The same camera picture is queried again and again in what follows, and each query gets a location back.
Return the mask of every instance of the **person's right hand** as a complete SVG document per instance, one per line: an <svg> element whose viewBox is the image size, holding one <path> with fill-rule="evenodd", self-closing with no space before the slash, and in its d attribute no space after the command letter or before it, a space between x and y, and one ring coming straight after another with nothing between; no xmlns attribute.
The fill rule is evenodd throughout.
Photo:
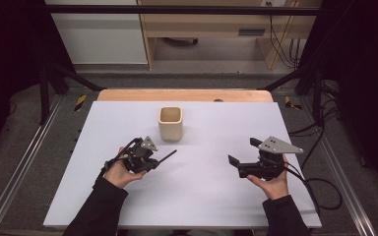
<svg viewBox="0 0 378 236"><path fill-rule="evenodd" d="M283 156L283 160L284 162L287 162L285 156ZM285 170L277 178L269 181L262 180L254 175L248 175L247 179L260 187L271 200L276 200L289 195Z"/></svg>
<svg viewBox="0 0 378 236"><path fill-rule="evenodd" d="M147 171L142 171L140 173L130 173L127 168L125 168L124 162L122 160L115 161L112 166L105 172L103 177L116 187L123 189L127 184L135 180L141 180Z"/></svg>

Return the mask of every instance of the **black cable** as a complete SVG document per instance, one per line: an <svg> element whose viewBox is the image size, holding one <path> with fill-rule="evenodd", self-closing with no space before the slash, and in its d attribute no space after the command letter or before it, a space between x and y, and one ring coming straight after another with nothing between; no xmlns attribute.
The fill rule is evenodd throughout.
<svg viewBox="0 0 378 236"><path fill-rule="evenodd" d="M297 42L296 42L296 53L294 55L294 58L295 58L295 68L297 68L297 66L299 66L299 47L300 47L300 38L297 39Z"/></svg>
<svg viewBox="0 0 378 236"><path fill-rule="evenodd" d="M330 120L330 119L332 119L332 118L334 118L334 117L338 117L339 118L341 116L339 109L336 109L335 111L336 112L333 112L332 116L327 117L327 119L326 119L327 121Z"/></svg>
<svg viewBox="0 0 378 236"><path fill-rule="evenodd" d="M289 169L287 167L285 167L284 169L287 172L289 172L290 174L292 174L293 176L295 176L296 178L298 178L300 181L302 181L303 185L305 185L306 189L308 190L309 196L311 197L312 203L315 206L315 210L317 211L318 216L320 216L321 215L321 210L320 210L320 207L318 205L318 201L315 198L314 192L312 191L312 189L310 188L310 186L306 183L305 179L303 179L302 176L300 176L298 173L293 172L291 169Z"/></svg>
<svg viewBox="0 0 378 236"><path fill-rule="evenodd" d="M305 167L305 164L306 162L308 161L309 157L311 156L312 154L312 151L314 151L315 147L317 147L318 143L320 142L321 138L322 138L322 135L324 134L324 128L321 129L321 133L317 139L317 141L314 143L314 145L312 146L311 150L308 152L308 154L306 155L305 159L303 160L302 164L300 165L300 169L303 169Z"/></svg>
<svg viewBox="0 0 378 236"><path fill-rule="evenodd" d="M276 35L276 33L275 33L274 29L273 29L273 20L272 20L272 16L269 16L269 18L270 18L270 42L272 43L273 48L275 48L276 52L278 53L279 57L281 58L283 64L284 64L285 66L289 67L289 68L293 68L293 66L292 66L293 64L287 59L286 55L284 54L284 49L282 48L282 44L281 44L281 42L279 41L278 36ZM275 35L276 41L278 42L279 48L281 49L281 52L282 52L282 54L283 54L284 59L285 59L287 62L289 62L290 65L287 65L287 64L286 64L286 62L285 62L284 59L282 58L281 54L279 53L278 49L275 47L275 44L273 43L273 37L272 37L273 34Z"/></svg>
<svg viewBox="0 0 378 236"><path fill-rule="evenodd" d="M332 116L332 117L327 118L327 116L329 116L331 114L334 114L334 116L335 116L338 113L340 113L339 108L337 108L337 107L331 108L329 111L327 111L327 114L324 115L325 121L328 121L328 120L330 120L333 117Z"/></svg>
<svg viewBox="0 0 378 236"><path fill-rule="evenodd" d="M284 164L287 164L288 166L292 167L292 168L296 171L296 173L297 173L298 175L300 175L299 170L297 170L297 168L294 167L292 164L290 164L289 162L285 162Z"/></svg>
<svg viewBox="0 0 378 236"><path fill-rule="evenodd" d="M295 135L295 134L298 134L298 133L302 133L302 132L307 131L307 130L311 129L312 127L316 126L316 124L317 124L317 123L313 123L313 124L310 125L310 126L307 126L307 127L302 128L302 129L300 129L300 130L297 130L297 131L289 132L288 134L289 134L289 135Z"/></svg>
<svg viewBox="0 0 378 236"><path fill-rule="evenodd" d="M291 137L297 137L297 138L299 138L299 137L308 137L308 136L311 136L311 135L318 134L318 133L320 133L321 131L322 131L322 129L317 130L317 131L314 131L314 132L312 132L312 133L304 134L304 135L291 135Z"/></svg>
<svg viewBox="0 0 378 236"><path fill-rule="evenodd" d="M342 206L342 204L343 204L343 195L340 192L339 188L335 184L331 183L328 180L321 179L321 178L310 178L310 179L307 179L305 182L307 184L309 184L309 182L312 182L312 181L322 181L324 183L327 183L327 184L331 185L336 190L337 194L339 195L339 201L340 202L336 206L319 206L320 208L322 208L322 209L328 209L328 210L335 210L335 209L339 209Z"/></svg>
<svg viewBox="0 0 378 236"><path fill-rule="evenodd" d="M292 57L293 42L294 42L294 39L292 38L290 40L290 45L289 45L289 59L291 62L294 62L294 58Z"/></svg>

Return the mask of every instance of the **black sleeve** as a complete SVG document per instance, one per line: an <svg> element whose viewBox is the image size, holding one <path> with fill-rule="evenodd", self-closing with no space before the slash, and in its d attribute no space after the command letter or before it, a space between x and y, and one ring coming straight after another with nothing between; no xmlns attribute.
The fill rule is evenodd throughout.
<svg viewBox="0 0 378 236"><path fill-rule="evenodd" d="M266 200L263 208L269 221L268 236L311 235L291 195L274 201Z"/></svg>
<svg viewBox="0 0 378 236"><path fill-rule="evenodd" d="M114 236L119 213L127 196L125 190L117 188L106 179L96 180L94 190L63 235Z"/></svg>

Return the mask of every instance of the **white cabinet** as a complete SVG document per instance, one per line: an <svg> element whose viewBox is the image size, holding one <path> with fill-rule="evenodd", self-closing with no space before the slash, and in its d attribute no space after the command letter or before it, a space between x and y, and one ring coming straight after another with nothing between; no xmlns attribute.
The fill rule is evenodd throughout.
<svg viewBox="0 0 378 236"><path fill-rule="evenodd" d="M136 5L135 0L45 0L47 4ZM73 64L147 64L140 17L52 14Z"/></svg>

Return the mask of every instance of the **white tabletop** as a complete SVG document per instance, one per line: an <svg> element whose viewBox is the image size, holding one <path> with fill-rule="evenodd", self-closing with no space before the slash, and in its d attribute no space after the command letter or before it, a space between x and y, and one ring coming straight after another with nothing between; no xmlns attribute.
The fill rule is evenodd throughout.
<svg viewBox="0 0 378 236"><path fill-rule="evenodd" d="M183 109L183 138L164 142L158 131L163 106ZM273 102L96 101L44 220L65 228L92 191L104 162L134 138L150 136L161 159L177 153L141 181L132 182L121 211L125 228L257 228L268 225L265 194L238 177L228 155L258 161L249 139L269 136L290 143L279 107ZM296 156L286 155L299 169ZM321 221L304 185L288 174L289 192L308 227Z"/></svg>

